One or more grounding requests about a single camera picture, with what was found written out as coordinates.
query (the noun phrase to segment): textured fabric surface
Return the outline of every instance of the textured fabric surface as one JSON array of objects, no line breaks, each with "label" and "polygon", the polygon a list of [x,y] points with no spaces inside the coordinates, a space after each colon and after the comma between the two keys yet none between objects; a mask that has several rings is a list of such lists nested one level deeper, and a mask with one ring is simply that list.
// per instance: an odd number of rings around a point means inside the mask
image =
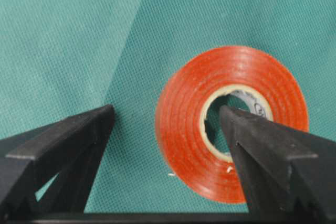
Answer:
[{"label": "textured fabric surface", "polygon": [[86,211],[246,211],[168,175],[154,134],[161,89],[202,51],[255,47],[298,80],[310,132],[336,139],[335,12],[335,0],[0,0],[0,137],[111,103]]}]

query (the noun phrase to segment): tape roll core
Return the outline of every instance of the tape roll core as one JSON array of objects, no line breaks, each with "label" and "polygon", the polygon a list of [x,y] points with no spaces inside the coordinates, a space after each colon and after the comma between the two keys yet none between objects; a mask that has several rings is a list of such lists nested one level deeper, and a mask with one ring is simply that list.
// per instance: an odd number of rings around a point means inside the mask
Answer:
[{"label": "tape roll core", "polygon": [[211,200],[244,203],[229,155],[208,140],[204,120],[221,95],[241,98],[252,113],[308,130],[308,112],[292,74],[272,56],[244,46],[204,52],[183,66],[161,92],[155,113],[159,148],[174,173]]},{"label": "tape roll core", "polygon": [[209,98],[206,100],[206,102],[204,103],[202,109],[201,109],[201,116],[199,117],[199,131],[202,137],[202,140],[205,144],[205,146],[209,149],[210,152],[212,152],[217,158],[224,160],[228,163],[232,163],[232,157],[230,155],[227,155],[225,153],[220,152],[219,150],[216,149],[216,147],[214,147],[212,145],[212,143],[210,142],[210,140],[207,137],[207,134],[205,132],[205,124],[204,121],[206,120],[206,114],[207,111],[211,105],[211,103],[213,101],[216,100],[216,98],[221,97],[221,96],[225,96],[225,95],[234,95],[237,96],[239,98],[241,98],[243,101],[245,101],[245,103],[248,105],[248,107],[250,108],[250,112],[257,114],[255,112],[255,104],[259,104],[263,111],[265,112],[264,117],[266,117],[268,120],[273,121],[273,115],[272,115],[272,111],[271,108],[268,104],[268,102],[266,101],[266,99],[263,97],[262,94],[260,94],[257,90],[248,87],[246,85],[242,85],[242,84],[231,84],[228,86],[224,86],[219,88],[218,90],[216,90],[214,93],[212,93]]}]

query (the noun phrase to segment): roll of tape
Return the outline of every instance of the roll of tape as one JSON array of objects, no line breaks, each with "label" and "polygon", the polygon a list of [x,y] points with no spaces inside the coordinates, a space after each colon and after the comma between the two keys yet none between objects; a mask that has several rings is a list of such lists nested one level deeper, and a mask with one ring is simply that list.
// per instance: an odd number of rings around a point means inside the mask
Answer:
[{"label": "roll of tape", "polygon": [[204,52],[169,80],[155,115],[163,156],[189,188],[235,204],[245,199],[232,158],[211,144],[204,126],[210,104],[227,94],[242,99],[252,113],[303,131],[308,130],[308,112],[292,74],[254,48],[226,46]]}]

